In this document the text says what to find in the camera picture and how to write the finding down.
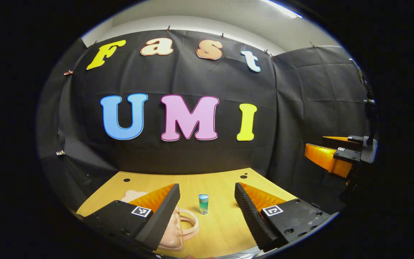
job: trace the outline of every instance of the black fabric backdrop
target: black fabric backdrop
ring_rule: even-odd
[[[174,52],[167,56],[142,56],[145,42],[159,37],[173,40]],[[196,49],[201,40],[223,44],[223,57],[200,59]],[[86,70],[102,45],[119,40],[126,44],[105,59],[100,67]],[[252,72],[240,51],[258,57],[261,72]],[[322,144],[322,136],[363,136],[366,121],[360,84],[350,56],[341,47],[318,46],[274,56],[262,50],[220,36],[193,31],[143,31],[118,36],[76,51],[80,57],[71,64],[74,74],[51,75],[46,88],[63,88],[61,99],[49,100],[49,109],[39,112],[38,132],[56,131],[59,136],[38,134],[41,160],[62,161],[60,174],[46,171],[56,192],[71,208],[90,196],[116,171],[156,174],[221,172],[251,167],[275,184],[307,202],[314,202],[328,213],[338,211],[345,183],[304,157],[305,143]],[[145,93],[144,128],[132,140],[108,136],[102,121],[100,99],[119,95],[120,126],[132,123],[127,96]],[[165,125],[165,106],[161,97],[182,95],[192,111],[202,96],[220,99],[215,113],[218,138],[199,141],[183,135],[178,141],[161,140]],[[41,97],[41,103],[49,99]],[[252,141],[237,141],[242,113],[241,103],[258,108],[254,116]],[[55,107],[59,109],[56,122]],[[56,139],[56,149],[42,146]],[[65,156],[55,151],[64,150]]]

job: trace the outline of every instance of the wooden table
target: wooden table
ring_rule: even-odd
[[[283,200],[297,198],[250,168],[195,175],[118,172],[92,194],[76,213],[86,217],[113,200],[122,199],[127,190],[149,193],[169,184],[178,183],[180,187],[178,206],[195,213],[199,219],[200,231],[194,238],[184,243],[182,251],[158,249],[155,252],[181,258],[187,255],[197,258],[224,256],[256,246],[234,198],[236,182],[251,185]],[[199,194],[209,195],[207,215],[199,213]],[[190,223],[182,222],[182,228],[190,227],[192,227]]]

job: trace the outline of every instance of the pink letter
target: pink letter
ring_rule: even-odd
[[[165,95],[161,102],[166,105],[166,131],[161,135],[163,141],[177,141],[177,123],[185,139],[191,138],[196,124],[199,131],[194,137],[199,140],[213,140],[218,134],[215,132],[215,108],[220,100],[217,97],[204,96],[199,99],[193,112],[190,113],[183,97],[180,95]]]

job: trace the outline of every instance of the blue letter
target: blue letter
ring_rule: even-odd
[[[250,51],[241,51],[240,54],[243,54],[245,56],[245,62],[247,62],[247,65],[250,69],[255,72],[261,71],[261,68],[255,64],[255,60],[258,61],[258,58],[255,57]]]
[[[143,130],[143,103],[148,100],[148,95],[133,94],[127,97],[132,103],[132,125],[130,128],[121,128],[118,123],[118,104],[120,96],[112,95],[102,98],[100,104],[103,106],[103,125],[110,137],[119,140],[136,138]]]

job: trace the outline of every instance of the white ceiling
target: white ceiling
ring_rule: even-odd
[[[312,46],[340,46],[318,25],[303,18],[289,18],[261,0],[147,0],[112,18],[113,27],[157,16],[196,16],[243,28],[284,51]]]

